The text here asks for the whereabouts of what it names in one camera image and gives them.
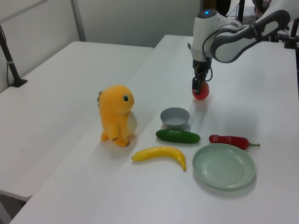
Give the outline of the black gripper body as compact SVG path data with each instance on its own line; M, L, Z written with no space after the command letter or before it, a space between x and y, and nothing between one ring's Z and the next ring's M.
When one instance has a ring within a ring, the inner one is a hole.
M208 58L205 61L192 60L192 67L195 74L206 73L211 69L211 60Z

